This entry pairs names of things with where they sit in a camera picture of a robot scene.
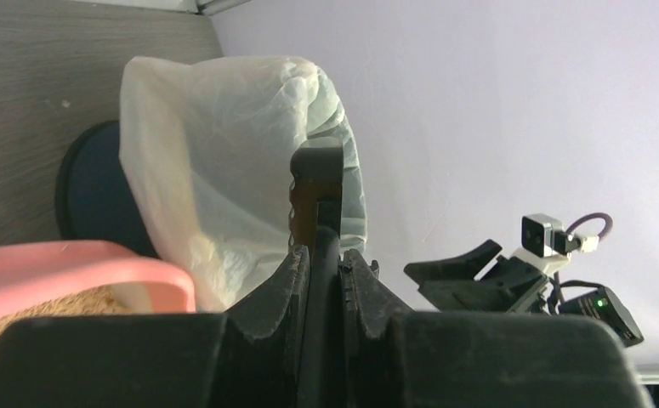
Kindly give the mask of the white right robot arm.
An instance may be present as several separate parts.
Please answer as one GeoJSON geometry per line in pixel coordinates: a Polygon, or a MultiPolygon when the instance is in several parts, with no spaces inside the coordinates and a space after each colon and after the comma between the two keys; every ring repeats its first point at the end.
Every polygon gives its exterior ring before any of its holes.
{"type": "Polygon", "coordinates": [[[552,273],[570,259],[539,258],[519,248],[506,258],[488,240],[454,258],[410,263],[404,273],[441,311],[579,315],[610,327],[629,348],[644,341],[639,326],[608,287],[583,280],[557,281],[552,273]]]}

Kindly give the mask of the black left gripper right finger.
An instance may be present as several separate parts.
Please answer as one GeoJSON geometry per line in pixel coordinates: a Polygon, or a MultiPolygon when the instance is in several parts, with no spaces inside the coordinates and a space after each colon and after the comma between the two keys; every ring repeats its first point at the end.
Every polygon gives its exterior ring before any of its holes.
{"type": "Polygon", "coordinates": [[[604,324],[583,317],[415,311],[344,254],[350,407],[650,407],[604,324]]]}

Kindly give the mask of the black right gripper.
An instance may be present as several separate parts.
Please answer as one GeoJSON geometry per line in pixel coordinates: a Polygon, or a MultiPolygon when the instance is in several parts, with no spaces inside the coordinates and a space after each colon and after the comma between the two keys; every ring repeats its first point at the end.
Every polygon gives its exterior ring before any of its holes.
{"type": "Polygon", "coordinates": [[[502,249],[486,240],[463,255],[409,263],[403,271],[443,312],[539,313],[548,276],[517,257],[498,256],[502,249]],[[473,280],[495,258],[489,271],[473,280]]]}

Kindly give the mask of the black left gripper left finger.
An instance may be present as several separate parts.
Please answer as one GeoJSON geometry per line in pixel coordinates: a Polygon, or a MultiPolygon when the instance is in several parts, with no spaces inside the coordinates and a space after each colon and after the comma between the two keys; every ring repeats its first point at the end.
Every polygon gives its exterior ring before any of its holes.
{"type": "Polygon", "coordinates": [[[18,320],[0,335],[0,407],[293,407],[310,255],[221,314],[18,320]]]}

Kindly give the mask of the white bin liner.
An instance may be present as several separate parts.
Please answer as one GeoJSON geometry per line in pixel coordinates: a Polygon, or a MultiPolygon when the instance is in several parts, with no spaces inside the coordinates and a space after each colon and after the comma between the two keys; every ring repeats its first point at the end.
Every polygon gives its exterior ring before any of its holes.
{"type": "Polygon", "coordinates": [[[290,160],[310,139],[344,148],[340,242],[364,250],[355,136],[326,72],[297,56],[187,65],[137,56],[120,91],[119,159],[159,257],[188,272],[201,311],[223,311],[287,255],[290,160]]]}

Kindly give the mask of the black litter scoop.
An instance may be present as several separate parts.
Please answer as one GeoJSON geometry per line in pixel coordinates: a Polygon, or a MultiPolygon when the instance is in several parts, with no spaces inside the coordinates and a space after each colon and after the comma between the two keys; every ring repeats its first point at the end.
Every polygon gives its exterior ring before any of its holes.
{"type": "Polygon", "coordinates": [[[338,277],[344,153],[339,139],[303,142],[290,162],[290,231],[310,257],[298,372],[299,407],[344,407],[343,295],[338,277]]]}

